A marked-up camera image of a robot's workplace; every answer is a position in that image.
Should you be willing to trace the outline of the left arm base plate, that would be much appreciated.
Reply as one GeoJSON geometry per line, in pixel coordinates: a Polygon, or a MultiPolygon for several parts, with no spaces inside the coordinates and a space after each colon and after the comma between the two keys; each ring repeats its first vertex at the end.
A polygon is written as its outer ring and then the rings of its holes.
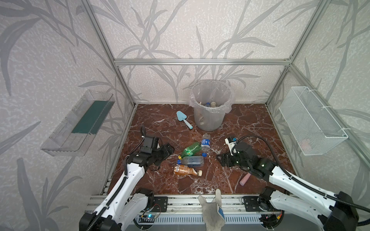
{"type": "Polygon", "coordinates": [[[136,192],[144,194],[147,197],[147,204],[143,211],[158,213],[167,211],[169,199],[167,196],[155,196],[152,190],[144,188],[141,188],[136,192]]]}

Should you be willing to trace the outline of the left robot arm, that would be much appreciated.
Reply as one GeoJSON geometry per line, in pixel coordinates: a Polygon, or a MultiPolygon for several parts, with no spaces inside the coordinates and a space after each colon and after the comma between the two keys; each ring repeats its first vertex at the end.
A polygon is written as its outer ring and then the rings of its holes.
{"type": "Polygon", "coordinates": [[[159,167],[174,154],[174,147],[161,138],[142,135],[142,141],[126,156],[124,172],[104,201],[93,213],[85,213],[79,222],[80,231],[124,231],[142,212],[154,207],[154,194],[149,189],[131,193],[147,170],[159,167]]]}

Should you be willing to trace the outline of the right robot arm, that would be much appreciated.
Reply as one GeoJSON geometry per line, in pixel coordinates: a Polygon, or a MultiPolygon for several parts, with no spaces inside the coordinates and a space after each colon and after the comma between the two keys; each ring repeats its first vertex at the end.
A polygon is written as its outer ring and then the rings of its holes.
{"type": "Polygon", "coordinates": [[[370,224],[359,221],[358,210],[369,208],[357,205],[344,192],[321,189],[282,168],[276,161],[259,157],[245,142],[232,142],[229,153],[216,158],[223,167],[239,167],[258,179],[287,191],[282,193],[266,187],[258,196],[257,205],[263,211],[285,211],[317,224],[325,231],[354,231],[370,224]]]}

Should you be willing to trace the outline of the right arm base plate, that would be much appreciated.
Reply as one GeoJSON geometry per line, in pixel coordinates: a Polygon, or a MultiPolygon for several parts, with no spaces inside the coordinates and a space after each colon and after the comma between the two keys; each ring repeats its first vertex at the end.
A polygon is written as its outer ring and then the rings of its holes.
{"type": "Polygon", "coordinates": [[[270,202],[260,196],[244,196],[241,199],[246,212],[273,212],[270,202]]]}

